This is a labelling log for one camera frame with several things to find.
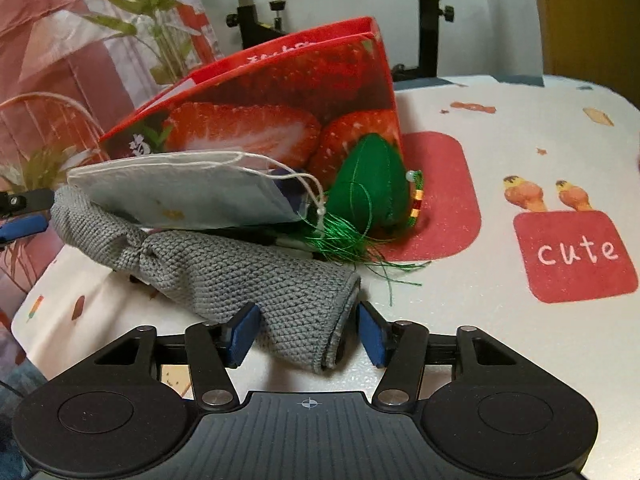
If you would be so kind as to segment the grey knitted cloth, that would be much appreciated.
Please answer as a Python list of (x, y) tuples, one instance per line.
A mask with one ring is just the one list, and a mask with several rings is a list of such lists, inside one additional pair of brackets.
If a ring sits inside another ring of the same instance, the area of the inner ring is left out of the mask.
[(320, 374), (341, 359), (360, 277), (349, 266), (188, 231), (147, 233), (91, 203), (78, 188), (54, 194), (61, 240), (116, 272), (135, 276), (181, 307), (222, 323), (247, 304), (262, 314), (262, 348)]

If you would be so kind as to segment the green zongzi sachet with tassel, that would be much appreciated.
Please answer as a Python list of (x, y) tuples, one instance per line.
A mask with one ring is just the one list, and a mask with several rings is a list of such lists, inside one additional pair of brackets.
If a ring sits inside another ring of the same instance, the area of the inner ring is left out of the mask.
[(392, 263), (382, 246), (416, 227), (425, 178), (408, 169), (396, 148), (377, 133), (356, 143), (338, 168), (333, 183), (318, 195), (320, 204), (306, 221), (302, 242), (328, 261), (364, 266), (386, 281), (412, 286), (398, 278), (424, 268), (423, 263)]

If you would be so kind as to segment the light blue fabric pouch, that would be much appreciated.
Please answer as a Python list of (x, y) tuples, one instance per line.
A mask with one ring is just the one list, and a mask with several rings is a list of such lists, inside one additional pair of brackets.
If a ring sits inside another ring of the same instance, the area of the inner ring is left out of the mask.
[(312, 174), (267, 155), (187, 151), (70, 170), (70, 185), (147, 228), (218, 230), (311, 219), (323, 226), (324, 189)]

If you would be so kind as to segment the printed backdrop curtain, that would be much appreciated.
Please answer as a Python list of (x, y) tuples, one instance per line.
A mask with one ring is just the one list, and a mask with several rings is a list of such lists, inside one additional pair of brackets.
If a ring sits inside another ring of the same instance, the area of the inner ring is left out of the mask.
[(220, 58), (201, 0), (1, 0), (1, 188), (56, 188), (100, 136)]

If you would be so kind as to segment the cartoon print tablecloth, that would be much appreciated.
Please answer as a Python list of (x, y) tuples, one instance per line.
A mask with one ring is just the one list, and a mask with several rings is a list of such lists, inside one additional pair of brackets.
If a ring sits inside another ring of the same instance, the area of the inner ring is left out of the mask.
[[(341, 359), (262, 348), (194, 401), (186, 330), (207, 321), (65, 244), (15, 320), (46, 382), (15, 439), (35, 479), (634, 479), (639, 474), (639, 113), (599, 87), (464, 84), (396, 98), (420, 218), (386, 281), (302, 242), (306, 221), (180, 230), (349, 266)], [(428, 329), (419, 400), (384, 412), (358, 304)]]

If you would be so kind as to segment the red strawberry cardboard box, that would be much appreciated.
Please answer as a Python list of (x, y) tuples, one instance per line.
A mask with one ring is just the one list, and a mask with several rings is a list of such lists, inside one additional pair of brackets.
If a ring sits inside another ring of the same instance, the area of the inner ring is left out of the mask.
[(401, 147), (378, 23), (351, 18), (194, 70), (111, 128), (100, 145), (111, 159), (246, 151), (330, 184), (369, 133)]

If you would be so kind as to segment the wooden door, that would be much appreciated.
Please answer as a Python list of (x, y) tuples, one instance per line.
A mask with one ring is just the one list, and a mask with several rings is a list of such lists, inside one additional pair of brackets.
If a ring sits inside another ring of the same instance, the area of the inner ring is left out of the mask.
[(544, 71), (639, 103), (639, 0), (537, 0)]

